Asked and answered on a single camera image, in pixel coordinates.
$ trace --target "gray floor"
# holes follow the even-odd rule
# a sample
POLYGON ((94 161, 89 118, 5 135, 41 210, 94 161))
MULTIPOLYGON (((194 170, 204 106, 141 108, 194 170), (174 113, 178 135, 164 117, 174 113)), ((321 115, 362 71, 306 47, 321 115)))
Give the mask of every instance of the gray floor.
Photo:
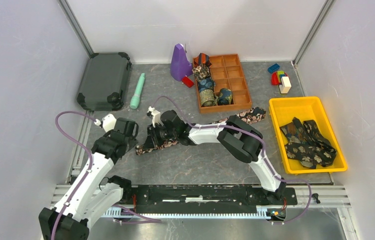
MULTIPOLYGON (((302 209, 288 209, 297 216, 302 209)), ((101 218, 89 240, 345 240, 336 208, 309 209, 292 223, 271 226, 257 219, 163 219, 162 223, 123 225, 101 218)))
MULTIPOLYGON (((285 173, 269 114, 269 99, 303 96, 303 92, 291 63, 278 62, 281 66, 280 70, 289 75, 292 85, 288 94, 281 95, 278 87, 270 83, 271 76, 267 68, 272 64, 273 62, 242 62, 252 97, 252 106, 261 107, 267 111, 265 119, 252 126, 263 134, 267 144, 267 155, 276 171, 285 179, 296 179, 298 176, 285 173)), ((132 119, 139 124, 137 139, 140 143, 145 141, 147 125, 151 124, 151 119, 146 116, 148 107, 160 95, 174 99, 193 123, 206 124, 240 112, 200 114, 194 87, 188 88, 181 82, 175 81, 170 75, 169 64, 133 65, 127 92, 125 100, 127 104, 113 114, 116 118, 132 119), (133 110, 129 107, 129 102, 141 73, 146 73, 146 80, 139 108, 133 110)), ((168 100, 161 99, 156 109, 165 112, 176 108, 168 100)), ((101 119, 108 113, 97 111, 94 116, 101 119)), ((103 134, 102 129, 92 125, 87 147, 91 148, 94 141, 103 134)), ((140 156, 136 155, 135 150, 132 149, 117 162, 107 176, 113 175, 130 179, 133 184, 258 184, 260 182, 247 164, 236 160, 221 144, 216 143, 198 146, 178 144, 140 156)), ((328 173, 302 174, 300 177, 310 183, 331 183, 328 173)))

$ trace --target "teal tube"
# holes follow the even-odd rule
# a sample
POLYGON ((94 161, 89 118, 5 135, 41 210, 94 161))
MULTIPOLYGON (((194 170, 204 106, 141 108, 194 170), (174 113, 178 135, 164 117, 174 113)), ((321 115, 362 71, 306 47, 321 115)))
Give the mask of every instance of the teal tube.
POLYGON ((136 90, 134 91, 133 97, 130 101, 130 108, 137 109, 139 106, 139 102, 141 101, 141 93, 142 89, 144 88, 145 82, 145 73, 142 73, 137 81, 136 90))

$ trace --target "wooden compartment box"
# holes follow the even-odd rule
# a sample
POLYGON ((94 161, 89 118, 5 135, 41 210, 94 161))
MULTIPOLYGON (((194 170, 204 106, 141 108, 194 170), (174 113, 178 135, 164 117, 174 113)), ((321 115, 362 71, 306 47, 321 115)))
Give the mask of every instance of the wooden compartment box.
POLYGON ((214 93, 218 95, 220 89, 230 89, 233 94, 233 100, 230 105, 201 106, 198 81, 195 79, 199 112, 207 114, 250 109, 253 102, 247 82, 245 81, 244 70, 239 61, 239 56, 237 54, 210 56, 209 61, 211 62, 211 78, 215 82, 214 93))

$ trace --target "metal corner beam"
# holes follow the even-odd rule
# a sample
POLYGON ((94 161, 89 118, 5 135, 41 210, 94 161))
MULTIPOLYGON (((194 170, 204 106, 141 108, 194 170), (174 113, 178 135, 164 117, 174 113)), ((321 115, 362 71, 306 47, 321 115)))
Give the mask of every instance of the metal corner beam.
POLYGON ((292 63, 296 66, 301 58, 304 56, 305 51, 309 47, 311 41, 313 40, 314 36, 316 35, 317 31, 319 30, 320 26, 322 25, 323 20, 326 18, 329 10, 332 8, 333 3, 335 0, 326 0, 321 8, 320 12, 317 15, 314 23, 311 26, 304 42, 302 43, 301 47, 299 48, 298 53, 296 54, 295 58, 293 59, 292 63))
POLYGON ((89 43, 88 38, 86 37, 85 33, 83 32, 82 27, 77 21, 76 16, 71 10, 69 3, 67 2, 67 0, 58 0, 58 3, 61 6, 62 10, 64 11, 65 15, 67 16, 67 19, 69 23, 71 24, 72 29, 74 29, 75 34, 77 35, 78 39, 80 40, 87 54, 91 56, 94 53, 94 50, 91 44, 89 43))

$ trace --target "gray marble tabletop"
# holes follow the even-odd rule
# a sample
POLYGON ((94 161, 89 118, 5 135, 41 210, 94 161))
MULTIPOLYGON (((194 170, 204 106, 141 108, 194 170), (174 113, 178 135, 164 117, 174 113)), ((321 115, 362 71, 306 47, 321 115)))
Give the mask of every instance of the gray marble tabletop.
MULTIPOLYGON (((281 95, 277 86, 270 83, 271 75, 267 68, 273 62, 242 62, 243 72, 252 97, 252 106, 267 111, 265 119, 252 124, 258 129, 267 144, 267 155, 276 171, 285 179, 306 179, 311 183, 331 183, 328 173, 292 175, 285 173, 275 130, 269 114, 269 99, 303 96, 301 85, 290 62, 278 62, 280 70, 289 75, 292 88, 288 94, 281 95)), ((148 107, 160 95, 166 95, 180 106, 192 123, 207 124, 223 119, 239 111, 200 114, 198 111, 195 88, 188 88, 175 81, 170 75, 169 64, 135 64, 132 66, 124 107, 112 112, 116 118, 124 117, 136 121, 139 126, 137 139, 143 143, 147 137, 147 125, 151 119, 146 116, 148 107), (139 76, 145 73, 145 83, 139 107, 129 107, 139 76)), ((156 109, 160 112, 176 110, 171 102, 162 98, 156 109)), ((101 119, 109 112, 96 111, 94 116, 101 119)), ((87 147, 92 148, 96 139, 104 130, 92 125, 87 147)), ((162 150, 136 155, 132 149, 117 162, 107 174, 130 179, 133 184, 259 184, 260 181, 252 169, 235 159, 221 144, 205 143, 197 146, 177 144, 162 150)))

